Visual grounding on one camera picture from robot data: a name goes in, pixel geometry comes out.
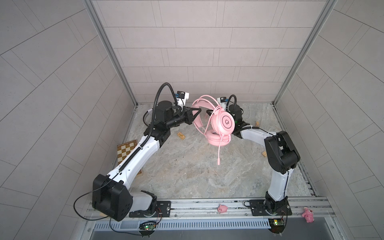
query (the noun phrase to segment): checkered pattern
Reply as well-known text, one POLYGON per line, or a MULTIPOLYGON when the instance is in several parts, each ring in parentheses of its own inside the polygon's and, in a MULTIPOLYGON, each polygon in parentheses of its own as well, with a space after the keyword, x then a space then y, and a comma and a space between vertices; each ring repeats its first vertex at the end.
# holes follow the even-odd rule
POLYGON ((119 145, 118 146, 118 163, 120 164, 120 162, 122 162, 136 146, 137 146, 136 140, 119 145))

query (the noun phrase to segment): ear cushion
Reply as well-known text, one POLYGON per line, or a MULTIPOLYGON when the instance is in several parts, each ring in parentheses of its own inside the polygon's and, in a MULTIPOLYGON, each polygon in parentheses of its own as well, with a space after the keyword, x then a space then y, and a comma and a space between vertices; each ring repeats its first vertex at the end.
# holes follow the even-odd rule
MULTIPOLYGON (((207 130, 205 136, 209 144, 213 146, 219 146, 221 137, 213 129, 207 130)), ((221 142, 220 146, 225 146, 230 141, 231 141, 231 135, 225 135, 223 136, 223 141, 221 142)))
POLYGON ((220 134, 230 135, 235 129, 235 121, 223 108, 217 110, 212 119, 212 128, 220 134))

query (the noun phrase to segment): tiled wall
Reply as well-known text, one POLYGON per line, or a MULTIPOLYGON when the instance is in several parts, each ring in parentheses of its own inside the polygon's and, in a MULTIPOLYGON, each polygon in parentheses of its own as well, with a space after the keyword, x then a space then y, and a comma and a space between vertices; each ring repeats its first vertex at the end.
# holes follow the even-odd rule
POLYGON ((0 16, 0 238, 69 239, 134 106, 81 0, 4 0, 0 16))
POLYGON ((384 1, 339 0, 277 104, 350 239, 384 239, 384 1))
POLYGON ((324 3, 93 1, 140 103, 153 102, 165 81, 190 101, 274 100, 324 3))

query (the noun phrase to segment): pink toy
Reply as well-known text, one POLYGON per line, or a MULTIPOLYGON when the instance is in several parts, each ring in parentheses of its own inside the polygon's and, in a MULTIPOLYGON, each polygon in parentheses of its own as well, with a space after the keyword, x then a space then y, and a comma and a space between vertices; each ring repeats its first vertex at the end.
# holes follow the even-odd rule
POLYGON ((304 208, 304 213, 301 215, 302 217, 305 217, 305 220, 307 222, 313 222, 314 221, 314 218, 313 218, 313 211, 308 209, 307 207, 304 208))
POLYGON ((231 114, 226 112, 216 101, 216 99, 209 95, 203 95, 196 99, 193 102, 192 107, 204 107, 213 110, 204 133, 199 129, 203 126, 200 115, 195 118, 193 123, 197 130, 204 134, 205 138, 211 145, 218 146, 217 165, 220 165, 220 146, 225 146, 231 141, 231 134, 235 129, 235 121, 233 120, 231 114), (217 106, 213 105, 209 100, 204 99, 203 97, 212 98, 217 106), (212 129, 207 130, 209 123, 211 123, 212 129))
POLYGON ((219 207, 217 208, 217 211, 220 212, 220 213, 224 213, 224 212, 227 212, 228 210, 228 207, 225 206, 225 205, 219 205, 219 207))

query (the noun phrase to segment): metal corner post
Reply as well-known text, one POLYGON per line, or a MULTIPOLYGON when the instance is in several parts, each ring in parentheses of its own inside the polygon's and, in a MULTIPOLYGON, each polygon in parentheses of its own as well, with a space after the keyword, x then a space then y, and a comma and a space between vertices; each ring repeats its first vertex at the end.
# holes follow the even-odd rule
POLYGON ((107 34, 104 31, 104 28, 103 28, 103 26, 102 26, 102 24, 100 22, 100 19, 99 19, 97 13, 96 13, 96 10, 95 10, 95 8, 93 6, 92 0, 83 0, 83 3, 84 3, 84 6, 85 6, 89 16, 91 17, 93 25, 96 28, 96 31, 99 34, 101 42, 105 46, 108 55, 111 57, 111 61, 112 61, 113 67, 115 68, 117 74, 119 75, 119 77, 120 77, 120 79, 121 79, 125 89, 127 90, 129 96, 131 97, 135 107, 137 107, 138 103, 136 101, 136 98, 133 95, 132 90, 131 90, 131 88, 128 85, 127 78, 125 77, 124 72, 122 71, 120 63, 119 63, 119 61, 118 61, 118 59, 117 59, 117 57, 115 55, 115 52, 113 51, 112 45, 111 45, 111 43, 108 40, 107 34))
POLYGON ((315 24, 313 25, 313 28, 308 35, 308 38, 304 42, 303 47, 301 48, 299 54, 297 55, 295 62, 293 63, 290 71, 288 72, 287 77, 285 78, 283 84, 281 85, 281 88, 279 92, 277 93, 275 99, 273 100, 273 104, 276 105, 283 95, 284 91, 288 87, 289 83, 291 82, 292 78, 294 77, 297 69, 299 68, 300 64, 302 63, 304 57, 306 56, 307 52, 311 48, 314 40, 316 39, 317 35, 319 34, 321 28, 323 27, 325 21, 327 20, 328 16, 331 14, 333 10, 333 6, 336 4, 337 0, 328 0, 323 9, 320 12, 319 17, 317 18, 315 24))

